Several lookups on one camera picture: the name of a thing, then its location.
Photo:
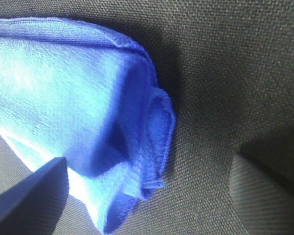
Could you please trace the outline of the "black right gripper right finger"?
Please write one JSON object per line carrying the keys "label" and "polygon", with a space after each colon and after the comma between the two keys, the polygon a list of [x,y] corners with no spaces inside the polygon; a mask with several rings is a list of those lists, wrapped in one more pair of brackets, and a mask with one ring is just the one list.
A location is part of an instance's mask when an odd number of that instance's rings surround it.
{"label": "black right gripper right finger", "polygon": [[233,206],[249,235],[294,235],[294,183],[255,159],[235,154]]}

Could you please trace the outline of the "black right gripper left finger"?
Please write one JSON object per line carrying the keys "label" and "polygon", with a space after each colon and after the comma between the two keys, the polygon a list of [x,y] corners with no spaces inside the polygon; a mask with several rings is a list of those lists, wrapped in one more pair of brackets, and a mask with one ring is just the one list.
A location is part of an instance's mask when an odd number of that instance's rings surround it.
{"label": "black right gripper left finger", "polygon": [[68,198],[68,168],[56,157],[0,194],[0,235],[51,235]]}

